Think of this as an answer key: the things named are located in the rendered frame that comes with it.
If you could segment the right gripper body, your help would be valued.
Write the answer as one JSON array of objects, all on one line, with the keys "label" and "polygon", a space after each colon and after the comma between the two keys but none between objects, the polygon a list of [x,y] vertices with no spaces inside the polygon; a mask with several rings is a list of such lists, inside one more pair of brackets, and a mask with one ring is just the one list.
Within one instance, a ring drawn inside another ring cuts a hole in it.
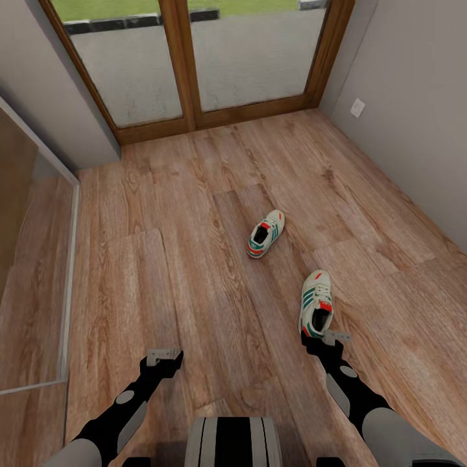
[{"label": "right gripper body", "polygon": [[328,346],[325,342],[322,342],[322,339],[308,337],[306,350],[309,355],[317,355],[323,362],[327,354],[336,354],[342,358],[343,345],[336,342],[334,346]]}]

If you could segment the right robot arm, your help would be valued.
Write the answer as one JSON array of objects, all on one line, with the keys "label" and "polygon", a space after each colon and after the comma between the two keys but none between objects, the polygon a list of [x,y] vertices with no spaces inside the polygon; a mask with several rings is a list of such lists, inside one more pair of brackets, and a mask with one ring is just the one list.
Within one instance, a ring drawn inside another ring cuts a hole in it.
[{"label": "right robot arm", "polygon": [[467,467],[461,460],[430,441],[394,412],[384,396],[372,392],[357,372],[342,359],[345,332],[325,330],[324,338],[307,337],[302,345],[317,355],[326,369],[329,394],[364,439],[379,467]]}]

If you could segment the gym shoe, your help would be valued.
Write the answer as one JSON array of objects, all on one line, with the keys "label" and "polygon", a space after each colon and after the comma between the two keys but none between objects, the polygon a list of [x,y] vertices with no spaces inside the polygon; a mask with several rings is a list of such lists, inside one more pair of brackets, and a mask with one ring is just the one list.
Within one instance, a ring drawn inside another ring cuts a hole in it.
[{"label": "gym shoe", "polygon": [[271,211],[255,228],[250,236],[246,253],[259,259],[265,255],[271,244],[281,235],[285,215],[280,210]]},{"label": "gym shoe", "polygon": [[298,331],[304,330],[307,337],[324,338],[333,318],[331,280],[329,274],[318,269],[304,282],[301,294],[301,311]]}]

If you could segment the robot trunk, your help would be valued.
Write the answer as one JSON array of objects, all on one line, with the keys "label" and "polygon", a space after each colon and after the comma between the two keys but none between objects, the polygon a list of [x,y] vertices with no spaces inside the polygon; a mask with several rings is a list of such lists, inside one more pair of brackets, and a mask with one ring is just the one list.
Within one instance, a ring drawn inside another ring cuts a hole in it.
[{"label": "robot trunk", "polygon": [[196,417],[185,467],[283,467],[271,417]]}]

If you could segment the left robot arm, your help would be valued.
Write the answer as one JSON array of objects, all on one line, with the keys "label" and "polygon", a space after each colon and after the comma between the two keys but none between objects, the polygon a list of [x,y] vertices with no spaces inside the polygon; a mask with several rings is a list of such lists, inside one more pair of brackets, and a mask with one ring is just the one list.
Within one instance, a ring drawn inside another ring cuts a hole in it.
[{"label": "left robot arm", "polygon": [[143,423],[147,404],[163,378],[180,369],[184,351],[153,348],[141,360],[140,376],[118,395],[114,405],[90,420],[78,436],[41,467],[107,467]]}]

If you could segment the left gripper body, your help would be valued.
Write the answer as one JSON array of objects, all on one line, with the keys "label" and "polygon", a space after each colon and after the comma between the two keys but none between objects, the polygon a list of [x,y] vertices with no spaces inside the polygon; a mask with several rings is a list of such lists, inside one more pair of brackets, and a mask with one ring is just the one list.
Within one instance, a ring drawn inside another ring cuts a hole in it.
[{"label": "left gripper body", "polygon": [[161,359],[156,366],[147,366],[147,360],[141,360],[140,377],[151,377],[155,382],[155,387],[158,387],[163,378],[173,378],[175,375],[174,359]]}]

